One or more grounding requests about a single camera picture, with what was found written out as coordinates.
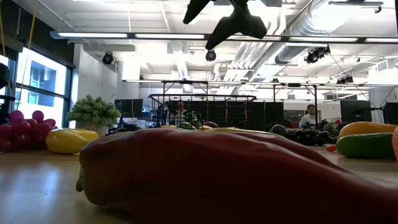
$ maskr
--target table surface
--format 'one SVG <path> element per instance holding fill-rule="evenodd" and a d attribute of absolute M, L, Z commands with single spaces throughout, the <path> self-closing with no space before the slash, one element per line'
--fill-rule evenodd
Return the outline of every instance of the table surface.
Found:
<path fill-rule="evenodd" d="M 325 147 L 313 150 L 365 178 L 398 185 L 396 161 L 348 159 Z M 0 153 L 0 223 L 133 223 L 128 214 L 92 205 L 76 192 L 79 166 L 78 155 Z"/>

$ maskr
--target ceiling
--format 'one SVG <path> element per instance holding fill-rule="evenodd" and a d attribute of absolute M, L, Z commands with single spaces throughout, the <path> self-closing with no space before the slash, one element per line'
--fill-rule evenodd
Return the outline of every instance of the ceiling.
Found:
<path fill-rule="evenodd" d="M 27 11 L 33 11 L 34 1 L 14 1 Z M 213 2 L 210 2 L 193 24 L 185 25 L 182 20 L 189 3 L 186 0 L 119 0 L 118 3 L 106 3 L 104 0 L 39 0 L 39 2 L 37 17 L 40 20 L 55 30 L 80 32 L 211 33 L 221 16 L 227 16 L 232 10 L 232 6 L 213 6 Z M 252 14 L 261 16 L 269 29 L 273 29 L 275 22 L 279 25 L 286 24 L 299 13 L 308 0 L 285 0 L 285 2 L 295 2 L 295 4 L 275 8 L 266 7 L 256 0 L 249 2 L 249 9 Z M 389 0 L 383 0 L 383 2 L 380 13 L 375 14 L 374 7 L 362 7 L 330 35 L 396 37 L 394 2 Z M 283 15 L 285 21 L 278 17 L 280 15 Z M 91 40 L 90 44 L 91 46 L 86 45 L 85 49 L 92 55 L 104 54 L 104 52 L 94 54 L 90 50 L 92 48 L 100 49 L 106 45 L 134 45 L 136 50 L 132 54 L 139 58 L 143 74 L 170 73 L 171 70 L 176 69 L 175 59 L 167 55 L 167 41 Z M 188 42 L 189 46 L 204 46 L 205 44 L 203 41 Z M 204 50 L 190 52 L 185 58 L 187 68 L 213 71 L 216 63 L 231 63 L 241 44 L 241 42 L 221 43 L 215 49 L 217 53 L 215 62 L 205 60 Z M 355 75 L 365 77 L 368 74 L 365 65 L 373 66 L 385 56 L 398 56 L 398 45 L 331 44 L 330 48 L 333 57 L 326 56 L 316 64 L 309 65 L 303 61 L 304 55 L 301 55 L 296 57 L 290 66 L 283 68 L 279 74 L 283 74 L 284 78 L 292 77 L 295 80 L 297 78 L 314 80 L 317 77 L 339 74 L 341 69 L 356 67 L 358 69 L 355 70 Z M 124 60 L 126 52 L 123 54 L 115 52 L 115 55 L 119 57 L 119 60 Z"/>

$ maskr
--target cucumber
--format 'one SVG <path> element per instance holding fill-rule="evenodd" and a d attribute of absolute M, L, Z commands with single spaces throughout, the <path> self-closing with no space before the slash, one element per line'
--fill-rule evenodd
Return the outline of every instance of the cucumber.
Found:
<path fill-rule="evenodd" d="M 355 134 L 336 143 L 337 151 L 346 157 L 362 159 L 394 159 L 392 133 Z"/>

